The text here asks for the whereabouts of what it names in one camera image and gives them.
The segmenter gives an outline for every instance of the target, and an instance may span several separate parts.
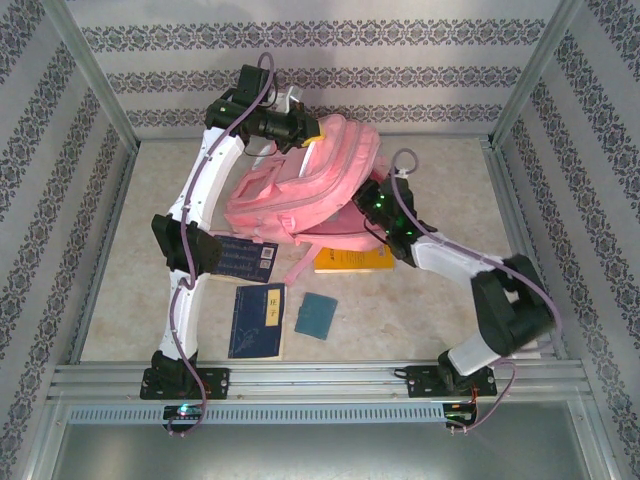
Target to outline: small teal notebook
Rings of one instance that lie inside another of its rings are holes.
[[[284,295],[284,283],[236,289],[229,358],[280,356]]]
[[[338,301],[335,298],[305,293],[302,306],[298,310],[295,331],[326,340],[337,305]]]

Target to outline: backpack strap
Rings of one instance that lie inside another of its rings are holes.
[[[321,245],[312,243],[311,248],[309,248],[305,256],[302,257],[302,259],[298,263],[296,263],[291,268],[291,270],[287,272],[287,275],[284,277],[285,285],[290,286],[293,282],[295,282],[296,278],[298,278],[298,275],[300,275],[300,273],[302,273],[305,268],[311,265],[313,259],[318,256],[318,253],[320,253],[320,250],[322,250]]]

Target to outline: book cover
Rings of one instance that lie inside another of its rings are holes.
[[[238,287],[229,358],[279,358],[284,303],[284,283]]]
[[[278,253],[277,243],[254,243],[244,238],[222,235],[216,235],[215,238],[222,244],[222,256],[214,275],[269,283]]]
[[[323,248],[313,261],[317,273],[372,272],[393,269],[393,254],[381,245],[369,252]]]

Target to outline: beige floor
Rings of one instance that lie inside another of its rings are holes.
[[[479,142],[406,136],[384,137],[382,149],[413,148],[422,160],[409,181],[416,209],[449,238],[480,251],[510,254]],[[149,361],[166,322],[168,270],[151,232],[182,188],[199,141],[143,142],[102,281],[83,361]],[[234,167],[224,201],[251,164]],[[213,228],[226,228],[219,211]],[[272,281],[281,281],[305,247],[282,245]],[[199,319],[199,359],[227,356],[236,285],[211,280]],[[326,341],[294,332],[304,292],[338,299]],[[303,272],[287,291],[283,359],[347,361],[434,359],[476,330],[465,291],[430,272],[397,265],[391,273],[332,275]]]

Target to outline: patterned wallpaper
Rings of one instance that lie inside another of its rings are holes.
[[[640,9],[586,2],[503,145],[622,478],[640,478]]]
[[[206,107],[264,50],[279,84],[303,87],[317,115],[340,112],[384,132],[487,134],[557,2],[68,5],[145,139],[200,136]]]
[[[19,478],[128,155],[35,0],[0,7],[0,479]]]

